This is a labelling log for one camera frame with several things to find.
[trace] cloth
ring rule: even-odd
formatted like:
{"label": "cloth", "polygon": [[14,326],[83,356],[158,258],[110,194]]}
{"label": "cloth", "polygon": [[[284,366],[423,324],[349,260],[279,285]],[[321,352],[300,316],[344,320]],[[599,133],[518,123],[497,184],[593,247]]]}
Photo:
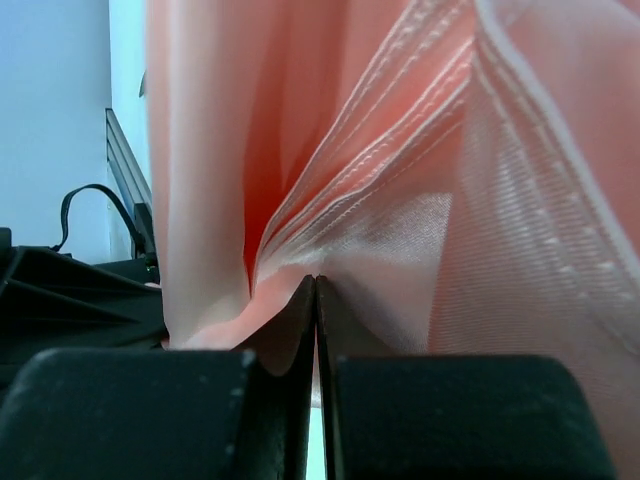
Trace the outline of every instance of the cloth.
{"label": "cloth", "polygon": [[398,351],[559,359],[640,478],[639,1],[148,5],[172,348],[324,274]]}

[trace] wall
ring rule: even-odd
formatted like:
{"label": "wall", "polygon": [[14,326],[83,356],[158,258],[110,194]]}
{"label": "wall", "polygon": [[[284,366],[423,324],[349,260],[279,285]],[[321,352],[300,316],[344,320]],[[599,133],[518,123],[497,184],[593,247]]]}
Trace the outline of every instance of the wall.
{"label": "wall", "polygon": [[109,17],[112,108],[151,184],[146,101],[139,97],[145,71],[145,0],[109,0]]}
{"label": "wall", "polygon": [[[69,190],[106,181],[108,0],[0,1],[0,225],[14,244],[59,242]],[[72,204],[65,251],[109,259],[105,197]]]}

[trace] cable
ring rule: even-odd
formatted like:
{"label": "cable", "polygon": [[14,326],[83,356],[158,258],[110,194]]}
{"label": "cable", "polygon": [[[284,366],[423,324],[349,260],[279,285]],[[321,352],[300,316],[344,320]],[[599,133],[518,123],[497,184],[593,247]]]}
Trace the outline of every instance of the cable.
{"label": "cable", "polygon": [[99,190],[102,193],[104,193],[107,197],[109,197],[109,200],[111,200],[113,204],[116,206],[116,208],[118,209],[118,213],[122,217],[122,220],[124,220],[124,223],[127,226],[127,230],[129,230],[129,235],[131,235],[131,239],[133,240],[133,243],[135,245],[136,252],[144,252],[145,243],[146,243],[144,236],[136,229],[136,226],[133,223],[133,220],[127,213],[127,209],[122,204],[122,202],[117,197],[117,195],[113,193],[112,190],[98,183],[91,183],[89,185],[85,185],[84,187],[80,187],[75,190],[72,190],[71,192],[67,193],[65,197],[62,199],[62,207],[60,209],[60,223],[62,225],[62,241],[58,245],[51,247],[51,250],[53,250],[54,252],[59,252],[60,249],[66,243],[67,238],[69,238],[69,207],[71,206],[71,200],[77,193],[86,189]]}

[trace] translucent fabric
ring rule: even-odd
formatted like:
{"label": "translucent fabric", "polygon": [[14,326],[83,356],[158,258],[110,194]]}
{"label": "translucent fabric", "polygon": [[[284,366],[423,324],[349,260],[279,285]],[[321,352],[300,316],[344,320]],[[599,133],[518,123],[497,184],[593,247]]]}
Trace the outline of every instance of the translucent fabric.
{"label": "translucent fabric", "polygon": [[407,353],[539,353],[640,478],[640,2],[154,0],[172,348],[327,275]]}

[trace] pink fabric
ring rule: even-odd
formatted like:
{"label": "pink fabric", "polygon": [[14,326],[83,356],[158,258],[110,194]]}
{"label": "pink fabric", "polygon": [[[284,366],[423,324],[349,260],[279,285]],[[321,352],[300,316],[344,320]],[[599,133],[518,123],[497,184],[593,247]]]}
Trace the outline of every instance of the pink fabric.
{"label": "pink fabric", "polygon": [[172,348],[325,274],[408,353],[551,355],[640,478],[640,2],[154,0]]}

